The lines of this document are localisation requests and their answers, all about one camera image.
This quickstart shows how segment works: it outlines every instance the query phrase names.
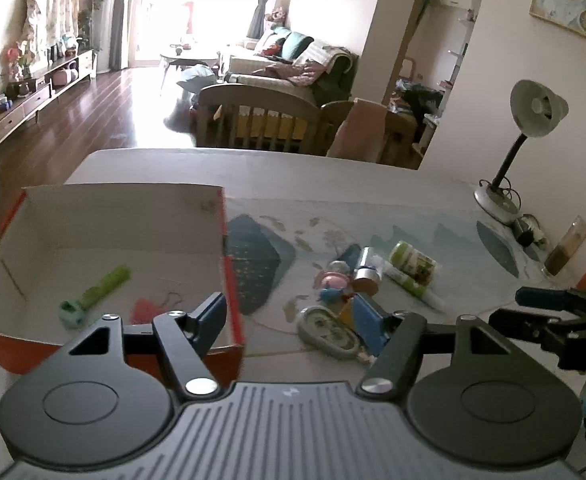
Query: doorway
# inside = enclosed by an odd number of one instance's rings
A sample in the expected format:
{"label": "doorway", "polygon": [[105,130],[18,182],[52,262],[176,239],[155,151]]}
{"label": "doorway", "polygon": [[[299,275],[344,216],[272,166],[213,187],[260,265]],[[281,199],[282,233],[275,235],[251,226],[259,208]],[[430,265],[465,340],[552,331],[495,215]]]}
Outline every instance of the doorway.
{"label": "doorway", "polygon": [[473,34],[482,0],[419,0],[413,35],[391,78],[389,108],[411,116],[418,167],[455,86]]}
{"label": "doorway", "polygon": [[158,64],[171,44],[220,47],[244,39],[257,0],[132,0],[129,66]]}

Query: silver screw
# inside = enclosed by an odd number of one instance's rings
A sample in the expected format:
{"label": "silver screw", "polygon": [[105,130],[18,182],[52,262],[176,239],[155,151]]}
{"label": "silver screw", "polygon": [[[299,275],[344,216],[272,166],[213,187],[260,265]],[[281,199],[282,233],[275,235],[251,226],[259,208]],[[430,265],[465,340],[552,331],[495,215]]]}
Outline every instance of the silver screw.
{"label": "silver screw", "polygon": [[192,395],[209,395],[217,390],[217,383],[208,377],[198,377],[191,379],[184,387]]}
{"label": "silver screw", "polygon": [[361,388],[366,393],[381,395],[390,392],[393,389],[393,383],[382,377],[371,377],[362,381]]}

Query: sofa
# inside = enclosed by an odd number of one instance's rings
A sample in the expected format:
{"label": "sofa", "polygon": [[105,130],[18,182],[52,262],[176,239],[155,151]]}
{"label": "sofa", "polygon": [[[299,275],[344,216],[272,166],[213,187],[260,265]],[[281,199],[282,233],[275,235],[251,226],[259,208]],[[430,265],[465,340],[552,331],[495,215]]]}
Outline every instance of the sofa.
{"label": "sofa", "polygon": [[[269,39],[284,38],[281,54],[277,58],[267,58],[258,54]],[[241,44],[230,46],[221,53],[221,75],[226,81],[238,82],[265,88],[278,89],[303,97],[321,106],[330,101],[346,100],[351,95],[351,86],[355,78],[354,57],[351,54],[335,57],[330,70],[323,73],[310,87],[295,87],[286,80],[273,80],[252,75],[256,70],[266,68],[278,62],[294,62],[310,50],[334,48],[320,40],[294,32],[289,28],[274,26],[265,31],[259,40],[245,40]]]}

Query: wooden floor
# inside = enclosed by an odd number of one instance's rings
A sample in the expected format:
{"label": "wooden floor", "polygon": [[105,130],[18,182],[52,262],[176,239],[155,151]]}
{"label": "wooden floor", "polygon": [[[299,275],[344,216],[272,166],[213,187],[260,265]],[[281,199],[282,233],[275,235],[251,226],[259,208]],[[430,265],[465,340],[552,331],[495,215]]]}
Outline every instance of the wooden floor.
{"label": "wooden floor", "polygon": [[179,87],[170,71],[131,68],[81,82],[0,144],[0,225],[25,186],[61,184],[84,158],[112,148],[190,148],[188,120],[171,116]]}

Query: green toy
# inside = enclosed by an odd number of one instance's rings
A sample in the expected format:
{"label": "green toy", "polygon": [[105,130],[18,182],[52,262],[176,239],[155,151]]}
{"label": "green toy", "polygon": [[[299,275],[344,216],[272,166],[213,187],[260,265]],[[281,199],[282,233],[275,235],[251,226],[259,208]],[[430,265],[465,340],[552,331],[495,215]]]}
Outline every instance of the green toy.
{"label": "green toy", "polygon": [[118,288],[131,277],[131,269],[121,265],[115,267],[96,286],[84,291],[79,300],[64,301],[60,304],[60,320],[68,328],[78,328],[84,322],[87,311],[100,300]]}

